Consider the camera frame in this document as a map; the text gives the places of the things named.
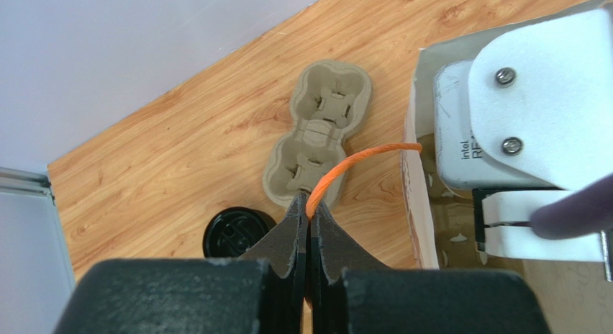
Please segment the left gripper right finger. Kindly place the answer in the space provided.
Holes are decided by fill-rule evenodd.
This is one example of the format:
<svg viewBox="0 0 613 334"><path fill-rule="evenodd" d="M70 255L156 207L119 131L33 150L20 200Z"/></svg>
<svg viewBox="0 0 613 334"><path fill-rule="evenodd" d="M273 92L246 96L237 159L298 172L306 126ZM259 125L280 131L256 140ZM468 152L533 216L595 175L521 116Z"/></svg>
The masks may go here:
<svg viewBox="0 0 613 334"><path fill-rule="evenodd" d="M549 333L524 279L494 269L394 269L319 204L310 222L315 333Z"/></svg>

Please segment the stack of black lids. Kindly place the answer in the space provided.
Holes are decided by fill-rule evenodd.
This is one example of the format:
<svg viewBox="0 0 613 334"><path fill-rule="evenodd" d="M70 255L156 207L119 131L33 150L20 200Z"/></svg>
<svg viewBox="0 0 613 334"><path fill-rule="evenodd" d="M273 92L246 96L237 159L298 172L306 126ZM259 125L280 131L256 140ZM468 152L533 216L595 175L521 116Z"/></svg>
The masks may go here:
<svg viewBox="0 0 613 334"><path fill-rule="evenodd" d="M202 240L204 257L239 257L275 226L276 221L265 212L247 207L226 208L206 226Z"/></svg>

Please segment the aluminium frame base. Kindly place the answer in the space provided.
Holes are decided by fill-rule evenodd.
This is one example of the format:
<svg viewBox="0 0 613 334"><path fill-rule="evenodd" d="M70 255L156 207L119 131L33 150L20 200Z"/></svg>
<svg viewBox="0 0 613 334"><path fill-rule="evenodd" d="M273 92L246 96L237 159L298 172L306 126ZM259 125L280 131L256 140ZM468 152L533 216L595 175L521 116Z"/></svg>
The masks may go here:
<svg viewBox="0 0 613 334"><path fill-rule="evenodd" d="M48 177L1 169L1 332L52 333L75 277Z"/></svg>

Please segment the pulp cup carrier tray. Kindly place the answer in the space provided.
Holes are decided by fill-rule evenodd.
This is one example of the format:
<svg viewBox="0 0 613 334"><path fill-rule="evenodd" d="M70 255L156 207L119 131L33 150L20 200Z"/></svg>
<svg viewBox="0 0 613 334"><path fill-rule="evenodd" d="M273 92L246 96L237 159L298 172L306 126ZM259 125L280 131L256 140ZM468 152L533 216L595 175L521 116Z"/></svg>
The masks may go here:
<svg viewBox="0 0 613 334"><path fill-rule="evenodd" d="M490 256L476 250L473 197L468 191L452 191L437 174L435 137L417 140L433 219L436 253L441 268L492 268L525 273L521 260Z"/></svg>

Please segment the paper takeout bag orange handles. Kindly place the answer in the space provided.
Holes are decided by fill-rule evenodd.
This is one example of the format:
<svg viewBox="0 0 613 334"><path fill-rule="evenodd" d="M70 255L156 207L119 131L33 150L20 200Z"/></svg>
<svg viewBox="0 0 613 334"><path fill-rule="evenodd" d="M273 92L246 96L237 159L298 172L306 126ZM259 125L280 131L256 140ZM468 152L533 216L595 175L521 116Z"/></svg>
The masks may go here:
<svg viewBox="0 0 613 334"><path fill-rule="evenodd" d="M442 66L475 55L487 42L505 32L557 17L586 12L606 3L612 5L612 0L587 1L544 17L463 35L422 49L412 80L404 139L413 142L425 135L435 136L433 81ZM438 261L432 213L420 155L421 153L408 150L401 152L404 201L414 252L421 268L451 269L441 268ZM598 181L562 200L567 201L578 193L582 193L585 199L594 198L594 186ZM515 260L523 262L523 277L535 291L554 333L612 331L612 252L604 262Z"/></svg>

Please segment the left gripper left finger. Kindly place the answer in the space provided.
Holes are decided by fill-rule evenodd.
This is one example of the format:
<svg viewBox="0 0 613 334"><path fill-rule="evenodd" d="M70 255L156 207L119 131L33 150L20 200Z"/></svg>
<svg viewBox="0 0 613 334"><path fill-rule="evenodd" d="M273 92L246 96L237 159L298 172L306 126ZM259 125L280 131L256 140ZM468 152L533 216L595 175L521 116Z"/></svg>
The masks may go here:
<svg viewBox="0 0 613 334"><path fill-rule="evenodd" d="M57 333L300 333L306 194L237 258L111 259L80 280Z"/></svg>

